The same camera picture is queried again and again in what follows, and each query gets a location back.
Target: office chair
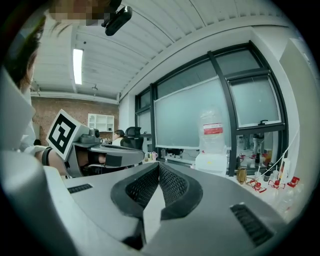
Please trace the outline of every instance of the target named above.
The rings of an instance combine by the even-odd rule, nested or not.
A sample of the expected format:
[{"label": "office chair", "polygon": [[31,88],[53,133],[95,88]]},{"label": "office chair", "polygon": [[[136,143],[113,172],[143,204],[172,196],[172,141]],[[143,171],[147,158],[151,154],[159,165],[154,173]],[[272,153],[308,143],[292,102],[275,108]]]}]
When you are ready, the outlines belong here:
[{"label": "office chair", "polygon": [[131,142],[131,146],[128,148],[142,150],[142,145],[144,143],[144,138],[140,134],[141,127],[129,127],[125,131],[125,138],[121,140],[120,144],[128,144]]}]

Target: cable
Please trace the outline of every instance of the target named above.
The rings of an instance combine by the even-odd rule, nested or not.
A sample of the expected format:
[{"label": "cable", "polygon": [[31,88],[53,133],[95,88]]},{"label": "cable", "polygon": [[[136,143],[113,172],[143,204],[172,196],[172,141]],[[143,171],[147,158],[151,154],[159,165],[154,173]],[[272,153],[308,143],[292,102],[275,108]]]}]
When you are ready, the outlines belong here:
[{"label": "cable", "polygon": [[298,129],[292,139],[292,141],[290,142],[289,146],[286,148],[286,150],[284,151],[284,153],[282,154],[282,156],[279,158],[278,161],[275,162],[274,165],[272,165],[269,169],[267,169],[263,174],[261,174],[260,176],[258,176],[257,178],[255,178],[254,180],[257,181],[257,179],[259,179],[261,176],[265,175],[268,171],[270,171],[281,159],[284,158],[286,152],[289,150],[290,146],[292,145],[292,143],[294,142],[295,138],[297,137],[298,135],[298,132],[300,131],[300,129]]}]

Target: window frame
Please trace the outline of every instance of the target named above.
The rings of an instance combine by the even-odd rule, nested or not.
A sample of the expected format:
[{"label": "window frame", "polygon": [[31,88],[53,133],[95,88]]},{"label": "window frame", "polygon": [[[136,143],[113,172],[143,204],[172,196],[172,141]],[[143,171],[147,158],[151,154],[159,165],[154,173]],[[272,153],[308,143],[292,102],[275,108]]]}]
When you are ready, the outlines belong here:
[{"label": "window frame", "polygon": [[[245,70],[235,73],[223,74],[216,57],[222,54],[228,54],[232,52],[238,52],[243,50],[249,50],[253,55],[254,59],[257,61],[260,68],[255,68],[251,70]],[[222,85],[223,93],[225,96],[228,114],[229,114],[229,124],[230,124],[230,144],[231,150],[229,154],[229,169],[227,170],[227,174],[229,176],[234,176],[236,174],[236,159],[237,159],[237,136],[244,134],[253,134],[253,133],[268,133],[268,132],[278,132],[278,150],[277,150],[277,160],[280,159],[285,149],[288,147],[288,138],[289,138],[289,130],[288,130],[288,117],[285,101],[279,86],[279,83],[276,79],[275,74],[270,68],[268,62],[265,57],[260,53],[258,48],[249,40],[247,43],[237,44],[229,47],[225,47],[216,51],[208,51],[206,54],[195,58],[180,67],[174,69],[173,71],[167,73],[154,83],[151,83],[148,88],[143,90],[139,95],[135,98],[135,124],[138,124],[138,116],[150,109],[151,115],[151,139],[152,139],[152,150],[157,152],[160,156],[160,148],[156,148],[156,133],[155,133],[155,104],[154,101],[158,99],[158,86],[161,86],[161,83],[165,82],[169,78],[181,73],[185,70],[188,70],[194,67],[197,64],[205,62],[207,60],[211,61],[211,64],[216,72],[216,76],[219,77],[219,80]],[[280,112],[281,122],[278,123],[270,123],[256,126],[247,126],[247,127],[239,127],[238,126],[238,116],[235,101],[233,99],[233,93],[231,91],[230,82],[234,80],[256,77],[261,75],[267,75],[271,81],[271,86],[276,95],[276,102],[278,104],[278,110]],[[150,106],[146,106],[144,108],[139,108],[139,101],[141,96],[150,91]],[[253,175],[255,169],[251,169],[247,174]]]}]

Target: ceiling light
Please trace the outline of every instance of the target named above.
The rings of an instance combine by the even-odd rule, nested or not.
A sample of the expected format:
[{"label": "ceiling light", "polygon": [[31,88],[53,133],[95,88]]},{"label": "ceiling light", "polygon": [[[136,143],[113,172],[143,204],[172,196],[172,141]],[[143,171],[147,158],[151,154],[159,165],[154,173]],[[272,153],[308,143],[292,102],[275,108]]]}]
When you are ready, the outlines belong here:
[{"label": "ceiling light", "polygon": [[77,85],[82,85],[82,55],[84,50],[73,49],[73,74],[74,82]]}]

